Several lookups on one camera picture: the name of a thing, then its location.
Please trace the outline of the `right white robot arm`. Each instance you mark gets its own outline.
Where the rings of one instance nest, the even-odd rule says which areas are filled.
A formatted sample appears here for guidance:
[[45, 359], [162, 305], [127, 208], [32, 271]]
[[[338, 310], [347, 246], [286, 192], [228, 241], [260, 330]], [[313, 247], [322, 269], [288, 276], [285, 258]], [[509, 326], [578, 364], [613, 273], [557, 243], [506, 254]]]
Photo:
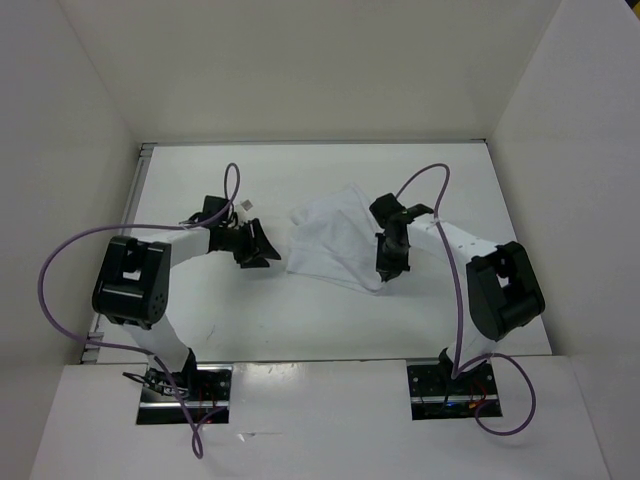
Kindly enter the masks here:
[[456, 339], [442, 352], [438, 380], [446, 391], [462, 392], [498, 343], [546, 308], [525, 247], [481, 239], [438, 218], [426, 205], [403, 206], [391, 193], [376, 199], [369, 210], [382, 229], [376, 235], [376, 271], [382, 281], [410, 270], [412, 248], [449, 264]]

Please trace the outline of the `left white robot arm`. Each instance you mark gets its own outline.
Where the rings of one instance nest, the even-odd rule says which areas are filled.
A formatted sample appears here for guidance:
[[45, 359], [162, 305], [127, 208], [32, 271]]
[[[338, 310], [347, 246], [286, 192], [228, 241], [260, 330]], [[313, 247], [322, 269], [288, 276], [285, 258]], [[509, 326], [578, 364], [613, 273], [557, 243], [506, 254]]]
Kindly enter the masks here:
[[112, 237], [92, 295], [94, 310], [147, 356], [143, 381], [180, 400], [192, 397], [202, 380], [195, 354], [167, 316], [172, 268], [211, 252], [230, 253], [242, 269], [267, 268], [281, 259], [260, 221], [241, 220], [224, 197], [207, 196], [187, 225], [147, 238]]

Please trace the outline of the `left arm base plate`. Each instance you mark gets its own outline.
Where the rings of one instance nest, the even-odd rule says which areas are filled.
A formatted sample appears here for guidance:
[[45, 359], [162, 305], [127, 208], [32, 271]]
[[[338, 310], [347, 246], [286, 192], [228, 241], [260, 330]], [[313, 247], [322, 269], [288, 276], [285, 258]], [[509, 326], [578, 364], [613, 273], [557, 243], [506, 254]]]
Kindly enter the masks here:
[[[144, 375], [125, 372], [124, 376], [142, 385], [137, 425], [187, 424], [178, 400], [169, 384], [152, 384], [148, 370]], [[189, 391], [184, 383], [178, 383], [185, 406], [198, 424], [227, 424], [232, 386], [231, 364], [201, 364], [198, 366], [198, 384]]]

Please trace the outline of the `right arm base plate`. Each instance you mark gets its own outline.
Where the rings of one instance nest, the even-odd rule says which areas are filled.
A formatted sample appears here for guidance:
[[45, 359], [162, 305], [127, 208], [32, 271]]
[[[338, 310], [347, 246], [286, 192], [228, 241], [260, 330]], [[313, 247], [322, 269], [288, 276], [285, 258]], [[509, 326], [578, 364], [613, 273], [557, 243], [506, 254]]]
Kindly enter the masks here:
[[502, 416], [493, 369], [484, 363], [452, 380], [436, 360], [406, 365], [413, 421]]

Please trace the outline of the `white skirt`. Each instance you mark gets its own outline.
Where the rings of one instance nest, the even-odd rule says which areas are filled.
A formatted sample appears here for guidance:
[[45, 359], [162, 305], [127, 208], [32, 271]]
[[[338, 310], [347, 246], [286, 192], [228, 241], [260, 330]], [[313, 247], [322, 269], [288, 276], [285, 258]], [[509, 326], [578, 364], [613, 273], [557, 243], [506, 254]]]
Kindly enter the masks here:
[[286, 271], [376, 295], [383, 282], [376, 271], [379, 227], [370, 200], [355, 184], [292, 211]]

